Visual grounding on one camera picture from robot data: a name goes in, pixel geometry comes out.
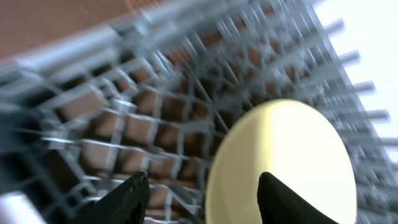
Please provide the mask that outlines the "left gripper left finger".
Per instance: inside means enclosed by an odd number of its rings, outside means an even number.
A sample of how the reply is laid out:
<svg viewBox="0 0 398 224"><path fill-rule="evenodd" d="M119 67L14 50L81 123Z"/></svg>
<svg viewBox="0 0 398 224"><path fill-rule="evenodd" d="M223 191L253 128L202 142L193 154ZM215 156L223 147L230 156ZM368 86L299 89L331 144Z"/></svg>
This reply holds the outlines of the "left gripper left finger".
<svg viewBox="0 0 398 224"><path fill-rule="evenodd" d="M145 172L137 172L110 191L72 224L143 224L149 204L149 180Z"/></svg>

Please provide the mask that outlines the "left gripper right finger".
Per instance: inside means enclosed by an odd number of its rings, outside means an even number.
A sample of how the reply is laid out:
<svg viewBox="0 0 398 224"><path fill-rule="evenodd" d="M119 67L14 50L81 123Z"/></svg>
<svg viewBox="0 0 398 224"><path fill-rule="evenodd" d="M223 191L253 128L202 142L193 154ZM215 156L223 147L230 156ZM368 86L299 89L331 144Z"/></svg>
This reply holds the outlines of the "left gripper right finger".
<svg viewBox="0 0 398 224"><path fill-rule="evenodd" d="M263 224L337 224L270 172L259 177L257 204Z"/></svg>

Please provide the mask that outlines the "yellow round plate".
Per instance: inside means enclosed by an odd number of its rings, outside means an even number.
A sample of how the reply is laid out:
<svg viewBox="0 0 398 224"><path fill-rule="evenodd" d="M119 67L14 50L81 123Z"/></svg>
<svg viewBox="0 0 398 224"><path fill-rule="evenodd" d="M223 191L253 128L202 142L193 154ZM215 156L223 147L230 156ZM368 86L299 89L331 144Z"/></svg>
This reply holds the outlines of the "yellow round plate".
<svg viewBox="0 0 398 224"><path fill-rule="evenodd" d="M355 223L353 167L333 125L315 108L272 100L248 111L223 138L208 177L205 221L262 223L257 187L270 172L337 223Z"/></svg>

